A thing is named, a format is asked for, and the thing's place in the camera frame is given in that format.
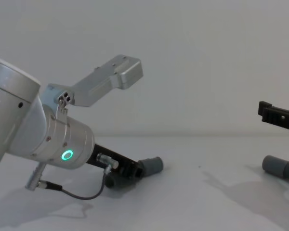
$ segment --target black cable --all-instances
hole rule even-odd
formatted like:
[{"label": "black cable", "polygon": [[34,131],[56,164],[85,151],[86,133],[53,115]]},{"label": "black cable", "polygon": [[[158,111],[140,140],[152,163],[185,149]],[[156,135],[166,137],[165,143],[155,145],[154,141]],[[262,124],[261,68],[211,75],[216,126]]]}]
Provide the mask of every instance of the black cable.
[{"label": "black cable", "polygon": [[107,174],[104,174],[104,175],[103,175],[103,180],[102,180],[102,185],[101,185],[100,191],[99,191],[96,195],[94,195],[94,196],[90,196],[90,197],[77,196],[77,195],[75,195],[75,194],[70,193],[70,192],[67,191],[67,190],[64,190],[64,189],[62,189],[61,192],[65,193],[66,195],[69,195],[69,196],[71,196],[71,197],[74,197],[74,198],[76,198],[76,199],[79,199],[79,200],[85,200],[85,201],[87,201],[87,200],[95,199],[96,197],[98,197],[99,195],[101,195],[101,193],[102,193],[102,191],[103,191],[103,189],[104,189],[105,181],[106,181],[106,176],[107,176]]}]

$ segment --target gray cylindrical pad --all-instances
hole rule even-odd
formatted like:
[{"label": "gray cylindrical pad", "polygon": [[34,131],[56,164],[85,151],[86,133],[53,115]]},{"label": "gray cylindrical pad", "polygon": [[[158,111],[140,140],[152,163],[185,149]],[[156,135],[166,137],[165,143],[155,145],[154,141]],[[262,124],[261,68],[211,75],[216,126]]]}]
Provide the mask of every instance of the gray cylindrical pad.
[{"label": "gray cylindrical pad", "polygon": [[263,159],[262,168],[274,176],[284,178],[284,169],[288,163],[289,161],[268,155]]},{"label": "gray cylindrical pad", "polygon": [[153,174],[159,173],[163,170],[164,164],[160,157],[155,157],[152,159],[140,160],[138,163],[143,167],[142,177],[148,177]]}]

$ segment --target white background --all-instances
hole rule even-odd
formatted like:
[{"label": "white background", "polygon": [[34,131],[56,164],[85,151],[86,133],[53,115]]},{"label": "white background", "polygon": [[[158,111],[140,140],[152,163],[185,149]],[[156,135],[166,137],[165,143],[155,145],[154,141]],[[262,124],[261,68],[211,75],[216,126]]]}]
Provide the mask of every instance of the white background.
[{"label": "white background", "polygon": [[289,0],[0,0],[0,58],[72,85],[117,54],[145,77],[70,116],[97,135],[287,134]]}]

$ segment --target metal cylinder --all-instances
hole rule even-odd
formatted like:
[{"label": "metal cylinder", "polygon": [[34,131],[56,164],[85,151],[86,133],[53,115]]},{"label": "metal cylinder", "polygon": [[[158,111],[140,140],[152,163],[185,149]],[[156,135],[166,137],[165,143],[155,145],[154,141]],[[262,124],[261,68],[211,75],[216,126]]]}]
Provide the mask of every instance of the metal cylinder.
[{"label": "metal cylinder", "polygon": [[92,130],[70,117],[66,124],[56,120],[51,108],[46,105],[44,113],[47,132],[42,143],[31,153],[14,154],[66,169],[75,169],[85,164],[94,148]]},{"label": "metal cylinder", "polygon": [[0,60],[0,161],[39,92],[30,75]]}]

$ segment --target glowing green light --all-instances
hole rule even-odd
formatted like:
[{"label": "glowing green light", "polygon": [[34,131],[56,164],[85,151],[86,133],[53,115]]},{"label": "glowing green light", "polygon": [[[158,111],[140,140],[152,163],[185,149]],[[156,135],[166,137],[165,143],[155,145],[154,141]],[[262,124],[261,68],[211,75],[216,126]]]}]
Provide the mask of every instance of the glowing green light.
[{"label": "glowing green light", "polygon": [[66,152],[64,152],[61,156],[61,159],[63,160],[69,160],[70,158],[72,158],[73,156],[73,151],[72,150],[67,150]]}]

